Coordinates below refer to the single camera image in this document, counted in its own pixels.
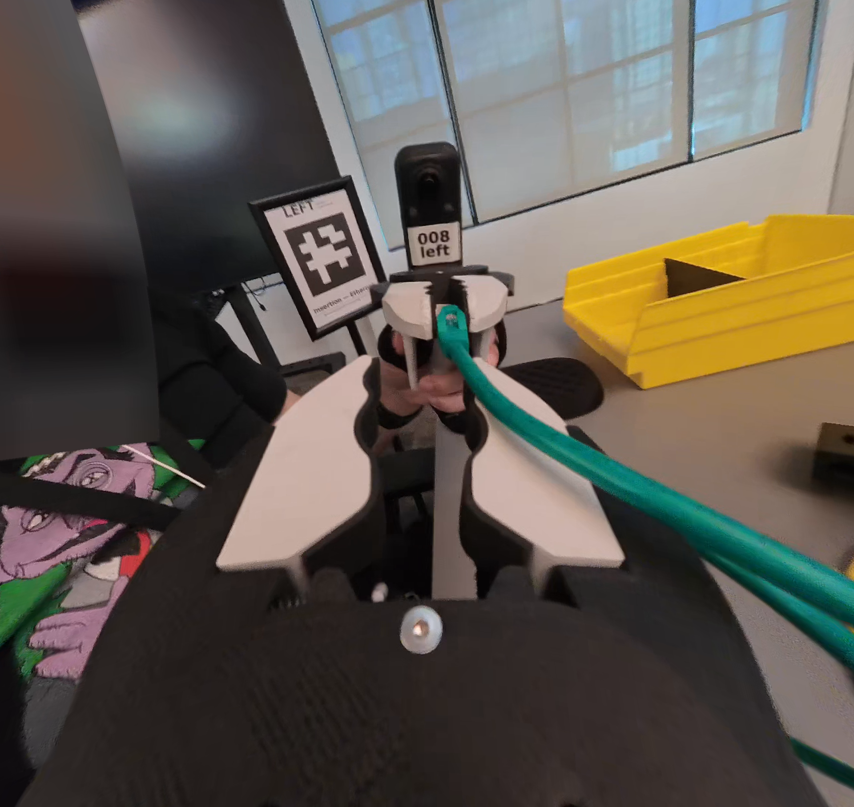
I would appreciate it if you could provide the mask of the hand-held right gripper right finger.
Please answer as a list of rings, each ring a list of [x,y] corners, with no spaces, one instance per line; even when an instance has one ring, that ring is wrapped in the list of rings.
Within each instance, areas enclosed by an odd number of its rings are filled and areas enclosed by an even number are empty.
[[[623,565],[590,481],[519,437],[479,399],[467,414],[462,544],[478,567]]]

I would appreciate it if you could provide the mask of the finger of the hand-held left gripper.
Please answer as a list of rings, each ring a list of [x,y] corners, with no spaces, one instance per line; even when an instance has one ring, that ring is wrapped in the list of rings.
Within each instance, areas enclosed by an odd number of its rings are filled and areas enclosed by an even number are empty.
[[[507,311],[509,290],[494,275],[460,275],[471,353],[488,361],[493,334]]]
[[[391,283],[382,297],[383,316],[402,338],[407,377],[411,390],[419,386],[418,343],[428,343],[432,352],[435,311],[429,283]]]

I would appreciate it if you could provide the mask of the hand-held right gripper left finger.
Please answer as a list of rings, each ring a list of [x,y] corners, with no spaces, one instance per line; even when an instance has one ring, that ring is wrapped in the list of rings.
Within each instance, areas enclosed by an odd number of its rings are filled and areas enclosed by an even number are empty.
[[[380,362],[363,355],[275,424],[216,565],[362,571],[382,553]]]

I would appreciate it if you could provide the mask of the black network switch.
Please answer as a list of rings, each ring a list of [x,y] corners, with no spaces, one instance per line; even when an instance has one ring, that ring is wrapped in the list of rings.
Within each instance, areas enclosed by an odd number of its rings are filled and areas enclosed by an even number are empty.
[[[813,455],[812,476],[827,484],[853,485],[853,426],[824,422]]]

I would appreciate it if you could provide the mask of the person's left hand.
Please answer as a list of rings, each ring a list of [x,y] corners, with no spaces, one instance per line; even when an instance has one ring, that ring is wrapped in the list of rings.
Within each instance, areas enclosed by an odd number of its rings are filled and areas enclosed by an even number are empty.
[[[381,394],[378,405],[379,434],[374,445],[384,451],[402,428],[420,416],[425,407],[439,414],[464,411],[464,379],[454,368],[449,373],[434,373],[428,365],[419,369],[419,380],[410,385],[400,333],[385,326],[378,339]]]

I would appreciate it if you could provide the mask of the framed marker sign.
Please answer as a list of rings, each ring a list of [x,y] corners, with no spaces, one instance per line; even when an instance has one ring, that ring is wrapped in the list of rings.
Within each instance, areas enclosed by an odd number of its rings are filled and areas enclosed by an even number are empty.
[[[357,322],[376,310],[387,277],[351,176],[248,203],[307,335],[345,329],[368,354]]]

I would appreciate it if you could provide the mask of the black mesh wrist rest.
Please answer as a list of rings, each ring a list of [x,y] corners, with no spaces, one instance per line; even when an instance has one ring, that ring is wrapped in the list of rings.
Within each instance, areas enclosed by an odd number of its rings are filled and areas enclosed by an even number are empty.
[[[565,421],[591,414],[604,401],[600,379],[574,358],[543,358],[506,365],[501,371],[539,396]]]

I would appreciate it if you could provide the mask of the large grid window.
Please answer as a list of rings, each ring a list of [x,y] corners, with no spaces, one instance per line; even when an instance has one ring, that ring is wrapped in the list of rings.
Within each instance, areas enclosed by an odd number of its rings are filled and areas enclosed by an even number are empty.
[[[311,0],[390,249],[455,145],[480,225],[799,131],[818,0]]]

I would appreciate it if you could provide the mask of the black monitor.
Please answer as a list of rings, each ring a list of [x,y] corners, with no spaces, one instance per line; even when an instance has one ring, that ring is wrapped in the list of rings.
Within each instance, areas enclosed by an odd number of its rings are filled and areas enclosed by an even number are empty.
[[[339,175],[283,0],[71,2],[149,282],[231,292],[219,322],[248,352],[263,332],[262,361],[352,353],[347,333],[310,340],[249,209]]]

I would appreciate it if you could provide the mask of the person's printed shirt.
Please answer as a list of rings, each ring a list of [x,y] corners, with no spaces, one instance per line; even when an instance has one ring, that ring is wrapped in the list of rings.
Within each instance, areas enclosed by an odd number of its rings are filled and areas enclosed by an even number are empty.
[[[203,484],[159,446],[144,443],[28,459],[37,486],[63,485],[181,510]],[[106,512],[2,506],[2,646],[17,676],[76,683],[98,636],[161,534]]]

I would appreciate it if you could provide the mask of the yellow plastic bin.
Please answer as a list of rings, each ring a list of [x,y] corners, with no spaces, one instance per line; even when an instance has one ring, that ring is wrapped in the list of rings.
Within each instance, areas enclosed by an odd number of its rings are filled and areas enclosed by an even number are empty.
[[[771,215],[575,268],[566,324],[641,389],[851,343],[852,215]]]

